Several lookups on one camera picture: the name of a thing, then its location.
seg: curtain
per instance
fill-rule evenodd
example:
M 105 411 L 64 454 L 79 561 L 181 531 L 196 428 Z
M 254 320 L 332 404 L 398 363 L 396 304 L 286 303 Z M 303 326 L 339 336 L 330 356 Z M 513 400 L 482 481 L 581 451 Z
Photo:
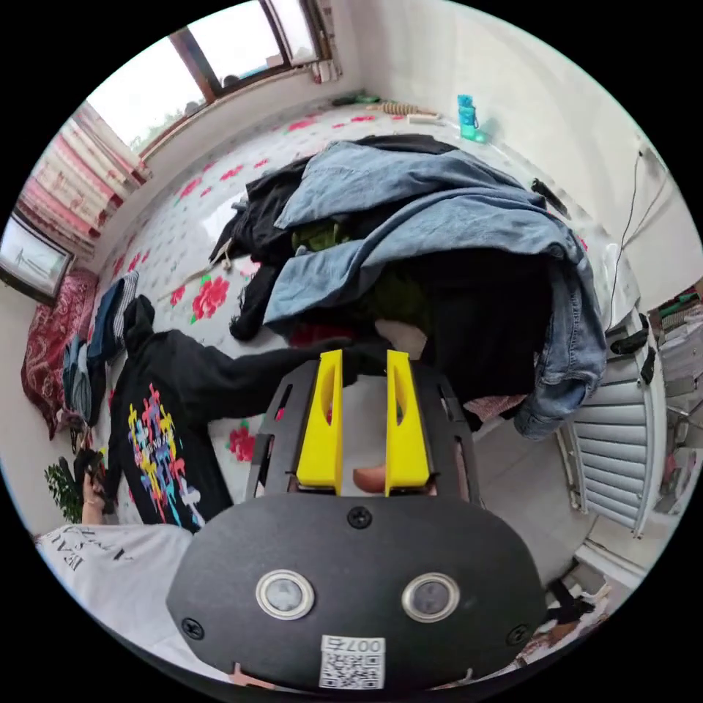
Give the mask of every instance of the curtain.
M 112 214 L 151 176 L 139 156 L 83 103 L 32 169 L 17 209 L 46 237 L 91 261 Z

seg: window frame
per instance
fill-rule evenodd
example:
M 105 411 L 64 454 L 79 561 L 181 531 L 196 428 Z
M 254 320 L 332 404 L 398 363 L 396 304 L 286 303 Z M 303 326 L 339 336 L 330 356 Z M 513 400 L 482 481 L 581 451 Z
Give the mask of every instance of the window frame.
M 22 212 L 20 212 L 20 210 L 16 206 L 12 208 L 12 212 L 10 213 L 9 219 L 14 220 L 23 230 L 27 232 L 27 234 L 36 237 L 39 241 L 46 244 L 48 247 L 63 254 L 65 260 L 61 270 L 61 274 L 57 278 L 56 285 L 54 286 L 53 291 L 51 293 L 47 293 L 46 291 L 43 291 L 42 289 L 39 289 L 36 286 L 33 286 L 25 279 L 15 275 L 12 271 L 9 271 L 2 264 L 0 264 L 0 281 L 2 283 L 5 283 L 10 288 L 14 288 L 22 295 L 26 295 L 27 297 L 32 298 L 36 302 L 41 303 L 43 305 L 48 305 L 50 308 L 52 308 L 56 303 L 56 299 L 59 296 L 59 290 L 61 289 L 61 285 L 64 282 L 64 278 L 73 266 L 73 263 L 75 261 L 75 254 L 69 251 L 68 249 L 65 249 L 61 245 L 56 244 L 56 242 L 52 241 L 48 237 L 45 237 L 31 222 L 29 222 L 29 220 L 27 220 L 26 217 L 24 217 Z M 0 242 L 2 241 L 3 236 L 4 232 L 0 233 Z
M 148 157 L 150 152 L 153 151 L 173 131 L 189 122 L 192 118 L 196 117 L 201 110 L 210 105 L 214 105 L 224 97 L 237 93 L 238 91 L 248 88 L 249 86 L 259 83 L 260 81 L 265 81 L 273 76 L 288 73 L 292 70 L 298 70 L 299 68 L 304 68 L 310 64 L 330 58 L 330 56 L 328 56 L 328 54 L 330 54 L 329 37 L 327 37 L 327 33 L 324 30 L 324 24 L 321 22 L 319 8 L 317 7 L 315 0 L 299 0 L 299 5 L 303 18 L 308 25 L 308 31 L 310 32 L 316 57 L 310 61 L 296 64 L 292 64 L 291 62 L 291 49 L 289 41 L 286 38 L 286 33 L 283 30 L 283 26 L 280 22 L 278 14 L 276 13 L 273 3 L 269 0 L 258 0 L 258 2 L 269 22 L 269 27 L 271 28 L 276 44 L 278 45 L 278 50 L 283 58 L 283 63 L 280 66 L 274 66 L 258 71 L 257 73 L 247 76 L 246 78 L 242 78 L 236 85 L 223 88 L 217 79 L 215 71 L 212 69 L 212 66 L 207 60 L 205 53 L 202 51 L 188 26 L 172 32 L 168 38 L 178 53 L 180 59 L 188 69 L 188 72 L 192 75 L 193 80 L 200 89 L 200 92 L 203 94 L 205 103 L 196 112 L 190 115 L 184 115 L 176 120 L 171 126 L 162 131 L 159 136 L 155 137 L 139 152 L 140 157 Z

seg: gray floor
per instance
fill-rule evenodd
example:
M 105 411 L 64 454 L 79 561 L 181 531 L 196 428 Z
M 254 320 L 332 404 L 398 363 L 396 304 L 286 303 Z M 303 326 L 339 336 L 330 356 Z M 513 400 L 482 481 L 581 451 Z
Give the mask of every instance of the gray floor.
M 531 442 L 505 422 L 475 452 L 486 507 L 522 536 L 543 583 L 561 576 L 595 516 L 571 508 L 556 439 Z
M 343 391 L 343 494 L 362 494 L 352 470 L 383 464 L 385 379 L 362 378 Z M 572 510 L 557 441 L 523 439 L 504 422 L 475 444 L 486 507 L 503 518 L 532 552 L 543 583 L 561 576 L 591 529 L 594 516 Z

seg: light blue denim jacket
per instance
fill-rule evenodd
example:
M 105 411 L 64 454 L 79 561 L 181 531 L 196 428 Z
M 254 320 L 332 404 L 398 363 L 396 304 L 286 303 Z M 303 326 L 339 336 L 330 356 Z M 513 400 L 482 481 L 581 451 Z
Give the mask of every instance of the light blue denim jacket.
M 458 149 L 424 155 L 335 142 L 310 160 L 276 226 L 300 226 L 410 196 L 417 198 L 366 239 L 288 261 L 264 324 L 355 300 L 397 259 L 478 247 L 550 254 L 546 343 L 535 390 L 514 419 L 522 435 L 542 439 L 598 387 L 606 340 L 588 258 L 571 230 L 544 209 L 541 196 Z M 520 314 L 519 300 L 506 314 Z

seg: window sill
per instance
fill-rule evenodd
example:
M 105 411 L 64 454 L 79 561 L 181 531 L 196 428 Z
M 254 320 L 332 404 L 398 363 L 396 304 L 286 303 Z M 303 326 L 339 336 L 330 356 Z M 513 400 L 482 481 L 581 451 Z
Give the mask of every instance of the window sill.
M 208 114 L 213 110 L 216 110 L 218 107 L 224 105 L 225 103 L 228 103 L 230 100 L 234 100 L 235 98 L 238 98 L 241 95 L 256 90 L 257 88 L 260 88 L 262 86 L 268 85 L 269 83 L 275 83 L 276 81 L 283 80 L 284 78 L 290 78 L 291 76 L 301 75 L 307 72 L 309 72 L 309 64 L 295 66 L 281 73 L 278 73 L 277 75 L 267 76 L 266 78 L 262 78 L 260 81 L 254 81 L 246 86 L 243 86 L 242 88 L 239 88 L 238 90 L 228 93 L 227 95 L 223 95 L 210 105 L 205 105 L 205 107 L 203 107 L 201 110 L 198 110 L 198 112 L 191 115 L 190 117 L 182 119 L 181 122 L 177 122 L 175 127 L 171 127 L 170 130 L 167 130 L 160 137 L 157 137 L 156 141 L 152 142 L 152 145 L 148 146 L 146 150 L 140 154 L 141 160 L 148 165 L 149 159 L 151 159 L 166 144 L 168 144 L 168 142 L 171 141 L 174 136 L 180 134 L 184 129 L 187 129 L 194 122 L 199 120 L 203 115 Z

